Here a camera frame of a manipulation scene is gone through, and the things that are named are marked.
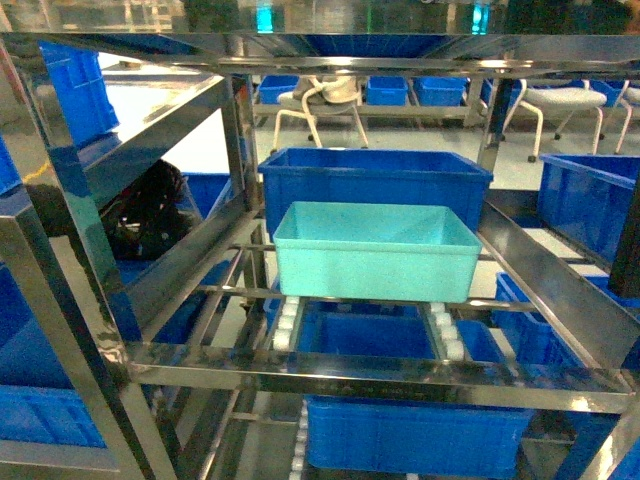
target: teal plastic tray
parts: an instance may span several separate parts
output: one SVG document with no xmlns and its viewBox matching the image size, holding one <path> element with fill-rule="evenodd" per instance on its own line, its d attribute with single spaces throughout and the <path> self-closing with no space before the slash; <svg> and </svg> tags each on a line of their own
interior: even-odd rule
<svg viewBox="0 0 640 480">
<path fill-rule="evenodd" d="M 480 241 L 447 207 L 294 202 L 274 235 L 285 295 L 464 302 Z"/>
</svg>

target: chair backrest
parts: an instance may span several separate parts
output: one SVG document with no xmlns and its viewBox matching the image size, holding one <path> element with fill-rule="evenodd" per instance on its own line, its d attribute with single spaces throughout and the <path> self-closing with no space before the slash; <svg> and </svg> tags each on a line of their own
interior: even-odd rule
<svg viewBox="0 0 640 480">
<path fill-rule="evenodd" d="M 329 103 L 353 102 L 360 96 L 357 77 L 324 77 L 322 96 Z"/>
</svg>

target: blue plastic crate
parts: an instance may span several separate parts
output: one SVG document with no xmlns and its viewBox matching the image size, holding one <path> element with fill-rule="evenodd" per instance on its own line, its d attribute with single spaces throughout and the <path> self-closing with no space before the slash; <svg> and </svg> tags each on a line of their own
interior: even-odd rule
<svg viewBox="0 0 640 480">
<path fill-rule="evenodd" d="M 478 322 L 458 322 L 475 360 L 502 354 Z M 312 351 L 433 358 L 416 317 L 327 313 Z M 319 468 L 512 478 L 533 412 L 447 404 L 309 397 L 308 459 Z"/>
<path fill-rule="evenodd" d="M 0 195 L 20 185 L 20 175 L 13 166 L 9 151 L 0 137 Z"/>
<path fill-rule="evenodd" d="M 493 82 L 491 80 L 484 80 L 482 82 L 482 90 L 480 91 L 480 98 L 484 103 L 489 105 L 489 101 L 491 100 L 491 92 L 493 90 Z M 515 82 L 513 84 L 513 88 L 511 89 L 511 97 L 509 98 L 509 108 L 513 107 L 518 99 L 518 95 L 522 91 L 520 82 Z"/>
<path fill-rule="evenodd" d="M 604 291 L 623 307 L 640 305 L 640 299 L 619 299 L 606 285 L 607 276 L 586 276 L 587 280 Z M 528 302 L 529 298 L 506 273 L 498 273 L 496 300 L 505 302 Z M 494 324 L 501 328 L 509 340 L 516 360 L 520 363 L 540 365 L 580 366 L 581 362 L 567 345 L 555 334 L 542 315 L 534 312 L 494 311 Z"/>
<path fill-rule="evenodd" d="M 466 78 L 422 77 L 413 81 L 418 102 L 423 106 L 456 107 L 467 88 Z"/>
<path fill-rule="evenodd" d="M 73 390 L 0 386 L 0 439 L 106 447 Z"/>
<path fill-rule="evenodd" d="M 493 175 L 451 152 L 288 148 L 258 167 L 273 237 L 295 201 L 443 205 L 474 232 Z"/>
<path fill-rule="evenodd" d="M 402 77 L 369 77 L 367 81 L 367 104 L 398 105 L 407 103 L 409 85 Z"/>
<path fill-rule="evenodd" d="M 98 54 L 46 42 L 40 42 L 40 48 L 76 146 L 84 146 L 118 126 Z"/>
<path fill-rule="evenodd" d="M 445 35 L 307 35 L 321 56 L 416 58 L 447 41 Z"/>
<path fill-rule="evenodd" d="M 613 262 L 640 157 L 542 155 L 538 214 L 584 248 Z"/>
<path fill-rule="evenodd" d="M 612 82 L 603 82 L 601 80 L 591 80 L 591 89 L 596 92 L 603 93 L 607 96 L 607 103 L 604 104 L 605 107 L 613 107 L 616 103 L 616 100 L 620 96 L 620 92 L 622 92 L 622 87 L 624 86 L 624 81 L 612 81 Z"/>
<path fill-rule="evenodd" d="M 228 173 L 186 173 L 187 184 L 203 218 L 222 207 L 233 197 Z"/>
<path fill-rule="evenodd" d="M 295 90 L 298 77 L 295 75 L 269 75 L 258 86 L 260 102 L 268 105 L 277 105 L 278 97 Z"/>
<path fill-rule="evenodd" d="M 150 262 L 120 262 L 132 281 Z M 217 265 L 203 284 L 228 267 Z M 191 295 L 158 332 L 155 342 L 185 343 L 206 295 Z M 102 438 L 8 268 L 0 264 L 0 439 L 104 447 Z"/>
<path fill-rule="evenodd" d="M 271 286 L 272 290 L 280 291 L 280 280 L 278 277 Z M 271 328 L 280 308 L 280 299 L 268 298 L 264 302 L 264 313 L 267 317 L 267 326 Z M 321 313 L 352 313 L 356 315 L 390 315 L 417 316 L 418 309 L 410 305 L 380 305 L 374 303 L 338 303 L 338 302 L 309 302 L 307 311 Z"/>
</svg>

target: shelf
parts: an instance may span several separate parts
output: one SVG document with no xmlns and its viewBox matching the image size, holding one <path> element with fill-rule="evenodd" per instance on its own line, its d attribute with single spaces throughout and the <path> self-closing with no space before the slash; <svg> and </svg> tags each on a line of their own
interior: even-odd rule
<svg viewBox="0 0 640 480">
<path fill-rule="evenodd" d="M 172 79 L 177 94 L 145 117 L 142 125 L 120 128 L 118 133 L 78 152 L 98 208 L 229 101 L 230 93 L 222 77 L 202 80 L 202 76 L 196 76 L 196 79 L 200 81 L 195 84 Z"/>
</svg>

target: storage rack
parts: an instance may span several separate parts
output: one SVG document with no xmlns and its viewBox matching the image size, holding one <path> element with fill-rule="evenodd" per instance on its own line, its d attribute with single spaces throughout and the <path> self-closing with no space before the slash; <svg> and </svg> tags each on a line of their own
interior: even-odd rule
<svg viewBox="0 0 640 480">
<path fill-rule="evenodd" d="M 474 4 L 462 1 L 191 1 L 173 6 L 170 25 L 165 19 L 154 23 L 157 35 L 143 35 L 149 31 L 146 21 L 105 20 L 128 3 L 71 2 L 72 24 L 52 21 L 68 14 L 62 10 L 70 2 L 0 3 L 6 7 L 0 10 L 3 65 L 19 79 L 16 92 L 25 108 L 18 125 L 30 145 L 8 146 L 26 188 L 0 198 L 0 255 L 109 447 L 2 442 L 3 478 L 234 478 L 240 468 L 247 478 L 323 478 L 323 472 L 300 457 L 303 445 L 296 445 L 296 439 L 303 438 L 298 432 L 301 397 L 296 395 L 301 393 L 621 414 L 580 478 L 609 476 L 640 436 L 640 378 L 626 369 L 637 356 L 640 327 L 511 220 L 535 216 L 535 192 L 492 191 L 479 230 L 490 255 L 514 277 L 531 304 L 470 299 L 452 307 L 464 312 L 538 310 L 588 368 L 536 367 L 533 375 L 518 365 L 403 360 L 401 368 L 391 370 L 388 361 L 375 358 L 364 362 L 260 348 L 266 336 L 262 299 L 280 295 L 266 283 L 264 255 L 271 247 L 265 245 L 260 227 L 251 89 L 243 75 L 496 78 L 479 152 L 479 163 L 493 170 L 512 79 L 640 76 L 635 63 L 640 37 L 633 35 L 624 5 L 489 3 L 491 22 L 478 35 Z M 269 34 L 261 34 L 255 25 L 257 10 L 265 5 L 274 12 Z M 21 9 L 33 22 L 24 22 Z M 400 34 L 416 42 L 437 37 L 441 43 L 421 57 L 320 57 L 306 41 L 308 34 Z M 158 112 L 137 134 L 118 138 L 111 146 L 101 142 L 78 151 L 59 106 L 45 98 L 51 85 L 38 39 L 226 77 L 200 79 L 188 98 Z M 115 274 L 97 206 L 217 109 L 224 118 L 235 198 L 125 289 Z M 45 187 L 61 208 L 51 211 L 33 194 Z M 630 218 L 639 211 L 637 187 Z M 623 237 L 630 241 L 623 242 L 620 258 L 637 258 L 634 234 L 628 222 Z M 189 343 L 144 343 L 226 255 L 232 258 L 231 266 L 221 285 L 206 288 L 207 308 Z M 621 273 L 614 282 L 623 289 L 637 286 L 637 266 L 616 268 L 616 263 L 613 271 Z M 242 274 L 245 287 L 235 287 Z M 229 295 L 247 299 L 236 348 L 207 346 L 220 323 L 221 300 Z M 131 315 L 140 326 L 141 342 L 123 342 L 116 327 Z M 173 408 L 158 396 L 150 409 L 143 384 L 186 388 Z M 275 394 L 259 413 L 254 407 L 262 392 Z M 241 462 L 243 439 L 256 433 L 268 440 L 259 442 L 251 461 L 243 455 Z M 543 433 L 549 438 L 549 431 Z M 534 436 L 523 442 L 520 478 L 535 478 L 531 475 L 536 470 L 549 467 L 562 439 L 539 440 Z M 328 475 L 325 478 L 340 476 Z M 537 478 L 549 477 L 542 473 Z"/>
</svg>

